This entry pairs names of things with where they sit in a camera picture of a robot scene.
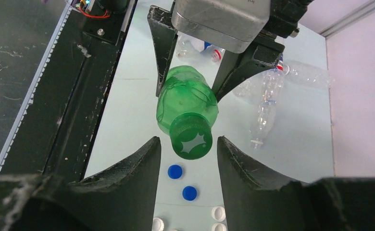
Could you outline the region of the green plastic bottle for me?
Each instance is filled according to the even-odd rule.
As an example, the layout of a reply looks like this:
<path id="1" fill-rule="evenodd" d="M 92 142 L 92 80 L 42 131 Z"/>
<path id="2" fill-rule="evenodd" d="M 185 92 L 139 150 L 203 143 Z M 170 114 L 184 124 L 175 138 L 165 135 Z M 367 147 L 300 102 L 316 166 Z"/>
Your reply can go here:
<path id="1" fill-rule="evenodd" d="M 205 77 L 192 66 L 180 65 L 169 70 L 158 98 L 156 120 L 160 130 L 168 135 L 173 121 L 185 113 L 202 115 L 212 127 L 219 109 Z"/>

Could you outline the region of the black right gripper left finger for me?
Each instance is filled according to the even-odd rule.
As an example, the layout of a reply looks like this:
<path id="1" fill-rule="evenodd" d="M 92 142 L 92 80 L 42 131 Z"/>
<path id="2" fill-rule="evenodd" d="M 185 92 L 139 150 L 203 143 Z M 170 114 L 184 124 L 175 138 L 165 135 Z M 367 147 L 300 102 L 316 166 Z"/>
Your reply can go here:
<path id="1" fill-rule="evenodd" d="M 0 231 L 149 231 L 161 141 L 80 182 L 50 174 L 0 176 Z"/>

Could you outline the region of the green bottle cap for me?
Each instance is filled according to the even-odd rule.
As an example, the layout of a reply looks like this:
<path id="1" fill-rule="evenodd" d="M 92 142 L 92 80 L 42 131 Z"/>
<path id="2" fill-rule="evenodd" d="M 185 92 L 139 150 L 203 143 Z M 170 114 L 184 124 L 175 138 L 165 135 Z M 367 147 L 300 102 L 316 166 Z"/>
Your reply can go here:
<path id="1" fill-rule="evenodd" d="M 204 157 L 212 148 L 213 137 L 207 119 L 197 113 L 178 116 L 169 129 L 174 152 L 186 160 Z"/>

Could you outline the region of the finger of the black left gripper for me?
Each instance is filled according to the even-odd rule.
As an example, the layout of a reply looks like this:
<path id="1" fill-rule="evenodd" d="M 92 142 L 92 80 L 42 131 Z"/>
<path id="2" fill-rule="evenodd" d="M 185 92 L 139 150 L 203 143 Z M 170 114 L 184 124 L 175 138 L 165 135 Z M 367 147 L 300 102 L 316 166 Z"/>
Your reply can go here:
<path id="1" fill-rule="evenodd" d="M 149 8 L 147 21 L 150 27 L 157 66 L 156 96 L 167 78 L 177 42 L 177 30 L 172 25 L 172 12 L 152 5 Z"/>

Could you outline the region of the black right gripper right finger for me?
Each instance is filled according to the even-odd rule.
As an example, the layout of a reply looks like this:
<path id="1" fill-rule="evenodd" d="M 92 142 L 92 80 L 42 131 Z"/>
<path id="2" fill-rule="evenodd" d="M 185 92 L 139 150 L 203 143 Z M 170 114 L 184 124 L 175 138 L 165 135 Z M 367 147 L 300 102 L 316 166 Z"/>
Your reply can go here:
<path id="1" fill-rule="evenodd" d="M 375 178 L 285 176 L 217 141 L 217 161 L 230 231 L 375 231 Z"/>

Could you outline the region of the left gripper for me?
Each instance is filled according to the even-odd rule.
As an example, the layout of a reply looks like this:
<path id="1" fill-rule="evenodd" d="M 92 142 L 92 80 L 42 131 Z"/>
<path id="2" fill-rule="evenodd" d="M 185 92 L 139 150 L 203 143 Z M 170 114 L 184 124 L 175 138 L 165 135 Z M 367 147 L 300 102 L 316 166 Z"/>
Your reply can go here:
<path id="1" fill-rule="evenodd" d="M 212 91 L 219 102 L 246 79 L 274 69 L 285 46 L 277 37 L 294 38 L 299 32 L 299 21 L 313 0 L 272 0 L 266 25 L 243 53 L 226 51 L 215 77 Z"/>

